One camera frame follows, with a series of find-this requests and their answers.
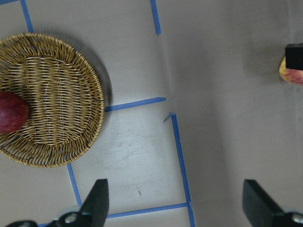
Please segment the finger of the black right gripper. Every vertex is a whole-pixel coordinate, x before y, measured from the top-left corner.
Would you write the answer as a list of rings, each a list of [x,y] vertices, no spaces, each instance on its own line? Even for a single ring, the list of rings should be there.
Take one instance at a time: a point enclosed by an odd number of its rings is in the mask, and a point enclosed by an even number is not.
[[[303,70],[303,44],[288,44],[285,47],[285,65],[287,69]]]

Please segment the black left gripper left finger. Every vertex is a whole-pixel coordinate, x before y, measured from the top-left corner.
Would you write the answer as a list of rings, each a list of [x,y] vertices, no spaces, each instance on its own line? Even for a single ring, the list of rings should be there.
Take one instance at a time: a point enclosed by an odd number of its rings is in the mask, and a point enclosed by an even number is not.
[[[108,180],[98,179],[78,211],[70,211],[46,227],[103,227],[109,211]]]

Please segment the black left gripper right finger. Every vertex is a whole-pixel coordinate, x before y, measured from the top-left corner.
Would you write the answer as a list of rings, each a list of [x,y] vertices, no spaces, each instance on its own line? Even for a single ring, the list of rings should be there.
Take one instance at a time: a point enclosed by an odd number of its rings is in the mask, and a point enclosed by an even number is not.
[[[245,179],[242,188],[242,209],[253,227],[301,227],[303,214],[285,212],[256,180]]]

